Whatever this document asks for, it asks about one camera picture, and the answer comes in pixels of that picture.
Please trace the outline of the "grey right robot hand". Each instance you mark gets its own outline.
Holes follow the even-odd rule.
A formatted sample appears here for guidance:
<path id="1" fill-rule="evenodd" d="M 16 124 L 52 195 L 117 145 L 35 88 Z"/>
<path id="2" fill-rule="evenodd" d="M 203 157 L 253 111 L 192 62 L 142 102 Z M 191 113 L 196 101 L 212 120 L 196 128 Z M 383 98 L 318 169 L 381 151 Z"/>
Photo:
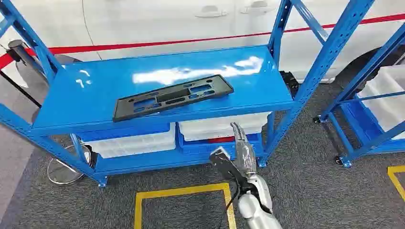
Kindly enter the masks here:
<path id="1" fill-rule="evenodd" d="M 236 160 L 235 166 L 245 177 L 256 173 L 256 154 L 243 128 L 236 122 L 230 123 L 234 131 Z"/>

